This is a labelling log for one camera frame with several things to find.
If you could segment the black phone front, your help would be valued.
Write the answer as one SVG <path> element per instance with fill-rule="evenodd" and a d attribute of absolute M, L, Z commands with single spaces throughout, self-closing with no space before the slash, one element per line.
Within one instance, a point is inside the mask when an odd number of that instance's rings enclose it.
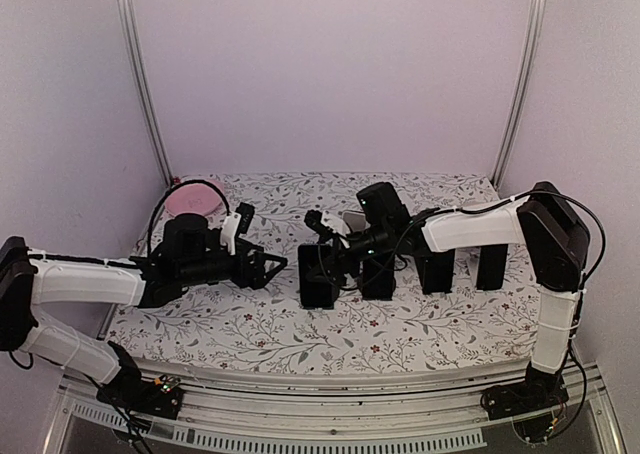
<path fill-rule="evenodd" d="M 450 293 L 453 284 L 455 250 L 433 253 L 418 264 L 419 279 L 424 295 Z"/>

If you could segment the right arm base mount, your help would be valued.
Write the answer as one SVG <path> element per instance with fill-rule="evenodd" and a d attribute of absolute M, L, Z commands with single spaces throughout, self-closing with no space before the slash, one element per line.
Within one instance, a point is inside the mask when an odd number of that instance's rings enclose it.
<path fill-rule="evenodd" d="M 527 373 L 523 381 L 485 389 L 480 406 L 490 420 L 513 418 L 544 410 L 539 416 L 517 421 L 516 435 L 528 444 L 548 441 L 566 411 L 569 395 L 561 374 Z"/>

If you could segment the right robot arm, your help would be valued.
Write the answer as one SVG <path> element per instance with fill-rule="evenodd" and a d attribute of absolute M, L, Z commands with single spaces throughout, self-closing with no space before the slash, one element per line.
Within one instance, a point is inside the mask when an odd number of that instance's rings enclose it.
<path fill-rule="evenodd" d="M 389 300 L 396 288 L 395 262 L 409 256 L 424 294 L 448 293 L 455 253 L 480 251 L 476 286 L 502 287 L 509 246 L 525 247 L 540 289 L 538 334 L 530 359 L 534 372 L 517 389 L 517 401 L 537 410 L 552 398 L 580 319 L 584 290 L 598 268 L 590 262 L 591 234 L 581 216 L 589 210 L 538 182 L 521 194 L 484 206 L 427 208 L 412 215 L 389 182 L 357 194 L 366 227 L 353 229 L 328 212 L 310 210 L 304 222 L 314 244 L 297 249 L 299 295 L 305 309 L 331 309 L 340 293 L 354 290 L 369 300 Z"/>

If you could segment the white grey phone stand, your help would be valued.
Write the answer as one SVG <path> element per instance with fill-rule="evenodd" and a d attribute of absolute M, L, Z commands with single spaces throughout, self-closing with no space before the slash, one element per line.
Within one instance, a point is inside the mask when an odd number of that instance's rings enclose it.
<path fill-rule="evenodd" d="M 352 233 L 364 231 L 368 227 L 366 216 L 358 211 L 344 211 L 342 220 L 346 223 Z"/>

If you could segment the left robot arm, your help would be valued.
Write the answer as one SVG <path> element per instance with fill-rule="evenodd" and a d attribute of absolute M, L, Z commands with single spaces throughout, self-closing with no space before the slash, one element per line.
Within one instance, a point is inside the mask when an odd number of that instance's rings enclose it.
<path fill-rule="evenodd" d="M 219 228 L 198 214 L 164 225 L 162 239 L 145 257 L 127 260 L 54 255 L 27 247 L 19 236 L 1 246 L 1 349 L 22 351 L 78 371 L 128 408 L 148 400 L 148 386 L 131 355 L 51 317 L 44 305 L 66 302 L 160 308 L 192 286 L 229 281 L 259 290 L 288 264 L 243 239 L 249 222 L 237 212 Z"/>

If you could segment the black phone blue case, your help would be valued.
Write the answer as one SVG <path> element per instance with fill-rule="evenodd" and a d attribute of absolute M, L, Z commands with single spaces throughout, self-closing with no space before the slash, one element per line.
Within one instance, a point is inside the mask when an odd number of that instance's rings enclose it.
<path fill-rule="evenodd" d="M 508 254 L 507 244 L 486 245 L 480 248 L 476 288 L 495 291 L 503 287 Z"/>

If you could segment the pink phone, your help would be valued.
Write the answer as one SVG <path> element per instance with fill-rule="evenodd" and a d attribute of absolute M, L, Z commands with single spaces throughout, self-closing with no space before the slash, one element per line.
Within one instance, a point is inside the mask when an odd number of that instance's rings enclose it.
<path fill-rule="evenodd" d="M 361 293 L 365 300 L 391 301 L 396 289 L 392 267 L 385 267 L 374 260 L 362 264 Z"/>

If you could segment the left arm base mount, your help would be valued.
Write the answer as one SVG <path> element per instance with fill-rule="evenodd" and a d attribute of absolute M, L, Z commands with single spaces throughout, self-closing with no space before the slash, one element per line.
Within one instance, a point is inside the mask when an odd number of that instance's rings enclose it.
<path fill-rule="evenodd" d="M 123 410 L 176 420 L 184 397 L 180 381 L 167 375 L 143 380 L 137 364 L 122 346 L 112 341 L 107 345 L 116 354 L 119 370 L 111 381 L 100 386 L 96 399 Z"/>

